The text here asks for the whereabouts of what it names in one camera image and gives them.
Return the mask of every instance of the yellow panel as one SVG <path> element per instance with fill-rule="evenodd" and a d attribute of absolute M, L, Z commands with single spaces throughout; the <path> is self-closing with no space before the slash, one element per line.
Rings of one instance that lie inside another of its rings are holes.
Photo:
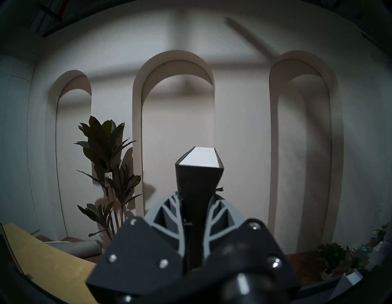
<path fill-rule="evenodd" d="M 4 231 L 20 267 L 34 283 L 70 304 L 97 303 L 85 283 L 94 263 L 53 248 L 14 223 Z"/>

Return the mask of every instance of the plant label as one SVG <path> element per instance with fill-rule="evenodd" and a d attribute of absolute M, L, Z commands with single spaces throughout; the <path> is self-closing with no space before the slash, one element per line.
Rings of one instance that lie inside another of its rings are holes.
<path fill-rule="evenodd" d="M 113 179 L 113 172 L 105 173 L 105 187 L 109 187 L 110 185 L 109 185 L 108 182 L 106 181 L 106 178 Z"/>

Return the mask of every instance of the ceiling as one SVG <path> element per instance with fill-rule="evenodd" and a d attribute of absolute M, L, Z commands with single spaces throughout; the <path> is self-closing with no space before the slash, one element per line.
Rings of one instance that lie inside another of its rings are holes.
<path fill-rule="evenodd" d="M 47 37 L 83 18 L 131 1 L 135 0 L 0 0 L 0 38 L 12 23 Z M 355 23 L 366 39 L 392 57 L 392 0 L 303 1 Z"/>

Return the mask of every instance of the red stripe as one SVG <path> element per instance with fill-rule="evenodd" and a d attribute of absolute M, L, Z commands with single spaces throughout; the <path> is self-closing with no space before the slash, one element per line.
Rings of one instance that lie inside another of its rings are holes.
<path fill-rule="evenodd" d="M 57 13 L 57 15 L 58 15 L 59 17 L 61 17 L 61 16 L 63 15 L 63 13 L 64 13 L 64 11 L 65 11 L 65 8 L 67 7 L 68 2 L 69 2 L 69 0 L 64 0 L 63 4 L 61 5 L 60 10 L 59 10 L 58 13 Z"/>

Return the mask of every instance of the white top surface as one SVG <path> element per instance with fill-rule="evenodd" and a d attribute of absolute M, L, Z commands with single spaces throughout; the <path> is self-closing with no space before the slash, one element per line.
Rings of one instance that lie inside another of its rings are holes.
<path fill-rule="evenodd" d="M 179 164 L 183 166 L 219 168 L 214 148 L 195 147 Z"/>

